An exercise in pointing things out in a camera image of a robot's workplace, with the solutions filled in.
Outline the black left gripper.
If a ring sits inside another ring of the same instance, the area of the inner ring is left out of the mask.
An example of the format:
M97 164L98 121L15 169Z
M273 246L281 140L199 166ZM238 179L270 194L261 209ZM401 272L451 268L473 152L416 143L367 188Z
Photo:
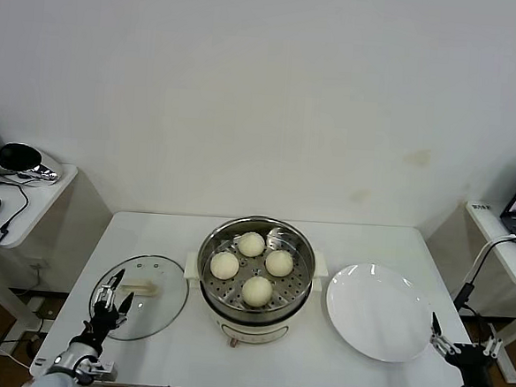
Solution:
M84 338L103 341L110 331L115 330L127 321L127 314L131 309L134 293L130 292L118 309L113 305L115 292L124 274L125 269L121 269L96 291L93 301L93 315L89 321L84 322L84 330L81 333Z

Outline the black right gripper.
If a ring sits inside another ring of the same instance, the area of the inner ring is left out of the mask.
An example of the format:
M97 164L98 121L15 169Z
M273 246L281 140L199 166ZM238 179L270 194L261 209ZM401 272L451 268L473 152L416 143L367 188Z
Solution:
M485 346L454 345L443 335L435 312L431 329L430 343L449 365L459 369L464 387L493 387L489 371L503 346L501 338L490 336Z

